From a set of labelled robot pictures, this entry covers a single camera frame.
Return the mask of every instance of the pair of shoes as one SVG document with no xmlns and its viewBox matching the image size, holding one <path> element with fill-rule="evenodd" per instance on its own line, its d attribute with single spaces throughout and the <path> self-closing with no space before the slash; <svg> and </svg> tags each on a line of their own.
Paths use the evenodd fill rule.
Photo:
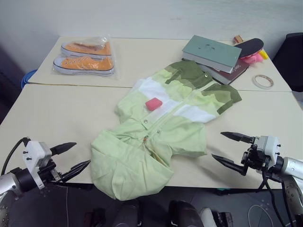
<svg viewBox="0 0 303 227">
<path fill-rule="evenodd" d="M 61 52 L 70 57 L 58 57 L 53 62 L 55 70 L 64 74 L 92 73 L 113 74 L 113 62 L 109 42 L 104 45 L 63 43 Z"/>
</svg>

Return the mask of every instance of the book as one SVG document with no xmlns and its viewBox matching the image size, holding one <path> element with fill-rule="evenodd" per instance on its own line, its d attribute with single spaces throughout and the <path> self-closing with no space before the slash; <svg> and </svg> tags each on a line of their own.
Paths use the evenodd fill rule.
<svg viewBox="0 0 303 227">
<path fill-rule="evenodd" d="M 231 73 L 241 48 L 194 35 L 182 51 L 184 59 Z"/>
<path fill-rule="evenodd" d="M 211 67 L 198 64 L 200 68 L 204 72 L 208 72 L 215 80 L 222 84 L 230 84 L 232 83 L 236 78 L 238 78 L 242 73 L 246 71 L 246 69 L 250 66 L 249 64 L 245 63 L 241 59 L 238 59 L 235 67 L 233 67 L 233 70 L 231 73 L 218 71 L 216 69 L 213 69 Z"/>
</svg>

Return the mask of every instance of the table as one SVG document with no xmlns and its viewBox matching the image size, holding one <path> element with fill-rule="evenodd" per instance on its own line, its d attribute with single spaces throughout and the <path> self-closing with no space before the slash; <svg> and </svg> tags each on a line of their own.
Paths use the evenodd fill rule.
<svg viewBox="0 0 303 227">
<path fill-rule="evenodd" d="M 102 129 L 119 124 L 113 109 L 129 88 L 26 85 L 0 125 L 0 160 L 4 161 L 15 143 L 24 136 L 44 141 L 49 147 L 65 142 L 78 145 L 53 159 L 57 170 L 66 172 L 78 162 L 90 159 L 90 143 Z M 225 156 L 240 163 L 248 144 L 220 135 L 236 131 L 251 136 L 279 137 L 282 156 L 303 159 L 303 113 L 290 92 L 239 91 L 242 101 L 206 124 L 209 155 L 192 159 L 174 156 L 174 176 L 169 186 L 257 188 L 261 175 L 250 169 L 246 177 L 212 157 Z M 12 157 L 7 171 L 25 167 L 21 150 Z M 70 180 L 91 183 L 90 169 Z M 279 184 L 270 182 L 273 188 Z"/>
<path fill-rule="evenodd" d="M 53 85 L 132 87 L 138 79 L 151 76 L 169 64 L 180 61 L 182 49 L 188 42 L 188 40 L 113 38 L 117 79 L 89 74 L 63 75 L 53 71 L 53 60 L 60 54 L 61 44 L 83 39 L 84 37 L 60 37 L 29 82 Z M 274 86 L 269 91 L 291 91 L 270 59 L 252 64 L 231 85 L 237 90 L 262 91 L 263 89 L 252 83 L 252 78 L 258 74 L 269 76 L 274 81 Z"/>
</svg>

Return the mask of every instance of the ping pong paddle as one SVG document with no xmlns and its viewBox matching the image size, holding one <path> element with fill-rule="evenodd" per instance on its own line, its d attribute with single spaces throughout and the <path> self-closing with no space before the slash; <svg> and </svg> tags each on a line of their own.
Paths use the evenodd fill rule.
<svg viewBox="0 0 303 227">
<path fill-rule="evenodd" d="M 243 42 L 241 37 L 238 35 L 234 39 L 236 42 L 238 42 L 238 44 L 236 44 L 235 46 L 242 49 L 240 56 L 239 56 L 240 59 L 249 58 L 249 57 L 257 54 L 258 52 L 260 52 L 262 50 L 262 48 L 264 46 L 263 41 L 260 39 L 257 39 L 257 38 L 250 39 L 250 40 Z"/>
</svg>

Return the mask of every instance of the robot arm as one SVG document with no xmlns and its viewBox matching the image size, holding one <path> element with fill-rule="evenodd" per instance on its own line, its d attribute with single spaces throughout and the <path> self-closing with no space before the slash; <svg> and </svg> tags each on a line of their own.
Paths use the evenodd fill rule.
<svg viewBox="0 0 303 227">
<path fill-rule="evenodd" d="M 44 142 L 28 140 L 25 143 L 25 151 L 23 151 L 23 160 L 27 168 L 18 167 L 0 176 L 0 203 L 9 191 L 20 196 L 36 187 L 43 189 L 45 183 L 48 182 L 67 182 L 80 174 L 90 163 L 90 160 L 81 162 L 72 167 L 69 172 L 59 173 L 55 169 L 56 164 L 51 157 L 69 150 L 76 143 L 64 143 L 49 149 Z"/>
<path fill-rule="evenodd" d="M 212 156 L 222 165 L 244 176 L 249 167 L 262 173 L 263 182 L 258 190 L 267 184 L 268 179 L 282 183 L 286 206 L 295 215 L 297 225 L 303 226 L 303 162 L 290 157 L 282 158 L 279 153 L 281 145 L 277 137 L 250 137 L 235 132 L 221 132 L 221 134 L 232 140 L 251 144 L 248 151 L 243 154 L 241 161 L 243 166 L 221 156 Z"/>
</svg>

